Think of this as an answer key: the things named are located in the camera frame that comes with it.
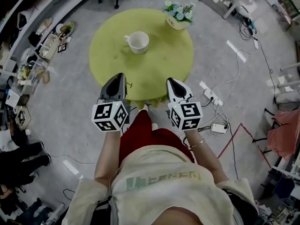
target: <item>red skirt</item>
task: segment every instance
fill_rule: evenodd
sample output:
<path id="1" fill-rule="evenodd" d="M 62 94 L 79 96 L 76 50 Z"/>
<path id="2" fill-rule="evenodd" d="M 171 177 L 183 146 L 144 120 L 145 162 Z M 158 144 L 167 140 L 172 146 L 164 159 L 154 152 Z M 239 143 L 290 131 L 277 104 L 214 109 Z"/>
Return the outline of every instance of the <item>red skirt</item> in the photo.
<path id="1" fill-rule="evenodd" d="M 138 113 L 129 129 L 121 137 L 119 163 L 130 153 L 148 145 L 166 145 L 183 152 L 193 163 L 190 150 L 182 144 L 180 138 L 165 128 L 152 131 L 152 121 L 146 110 Z"/>

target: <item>cup handle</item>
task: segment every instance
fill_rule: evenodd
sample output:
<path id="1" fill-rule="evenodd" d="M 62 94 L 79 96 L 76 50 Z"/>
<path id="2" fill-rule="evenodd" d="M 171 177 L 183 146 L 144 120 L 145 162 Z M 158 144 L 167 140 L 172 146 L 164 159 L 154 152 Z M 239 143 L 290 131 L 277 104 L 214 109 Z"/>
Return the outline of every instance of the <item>cup handle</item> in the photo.
<path id="1" fill-rule="evenodd" d="M 124 39 L 125 39 L 126 42 L 129 43 L 129 36 L 125 35 L 125 36 L 124 36 Z"/>

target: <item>white t-shirt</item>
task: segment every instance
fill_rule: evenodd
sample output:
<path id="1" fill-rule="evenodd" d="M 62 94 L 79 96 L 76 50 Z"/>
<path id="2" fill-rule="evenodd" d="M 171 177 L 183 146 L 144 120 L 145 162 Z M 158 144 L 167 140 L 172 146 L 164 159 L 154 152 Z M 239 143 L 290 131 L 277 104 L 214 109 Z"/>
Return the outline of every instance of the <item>white t-shirt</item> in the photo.
<path id="1" fill-rule="evenodd" d="M 215 185 L 210 171 L 193 164 L 178 149 L 151 145 L 123 160 L 111 196 L 115 198 L 120 225 L 150 225 L 170 207 L 193 212 L 204 225 L 233 225 L 233 205 L 222 189 L 255 207 L 247 179 Z M 89 224 L 87 212 L 108 195 L 106 186 L 94 180 L 80 181 L 62 224 Z"/>
<path id="2" fill-rule="evenodd" d="M 18 148 L 17 145 L 14 143 L 13 140 L 11 140 L 9 129 L 1 130 L 0 131 L 0 150 L 2 152 L 8 152 L 8 151 L 13 151 L 17 148 Z"/>

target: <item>blue flower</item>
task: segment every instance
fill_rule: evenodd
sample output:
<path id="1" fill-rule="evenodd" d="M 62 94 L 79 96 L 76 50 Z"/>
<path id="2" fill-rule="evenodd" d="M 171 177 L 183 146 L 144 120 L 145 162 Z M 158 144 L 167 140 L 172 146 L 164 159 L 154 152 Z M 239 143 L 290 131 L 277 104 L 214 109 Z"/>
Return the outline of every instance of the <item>blue flower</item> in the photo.
<path id="1" fill-rule="evenodd" d="M 169 15 L 170 15 L 171 17 L 174 17 L 175 14 L 176 14 L 176 11 L 174 11 L 174 10 L 169 12 Z"/>
<path id="2" fill-rule="evenodd" d="M 180 21 L 180 20 L 182 20 L 184 18 L 184 14 L 183 13 L 178 13 L 176 15 L 176 18 Z"/>

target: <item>white cube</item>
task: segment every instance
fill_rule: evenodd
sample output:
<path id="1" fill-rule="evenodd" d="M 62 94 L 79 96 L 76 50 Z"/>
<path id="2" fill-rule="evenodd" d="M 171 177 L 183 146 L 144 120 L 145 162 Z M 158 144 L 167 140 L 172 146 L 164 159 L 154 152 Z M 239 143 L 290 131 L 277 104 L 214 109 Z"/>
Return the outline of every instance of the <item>white cube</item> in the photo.
<path id="1" fill-rule="evenodd" d="M 170 119 L 180 130 L 197 129 L 203 117 L 201 104 L 195 103 L 169 103 Z"/>
<path id="2" fill-rule="evenodd" d="M 128 112 L 121 101 L 95 104 L 92 112 L 92 122 L 102 132 L 120 131 Z"/>

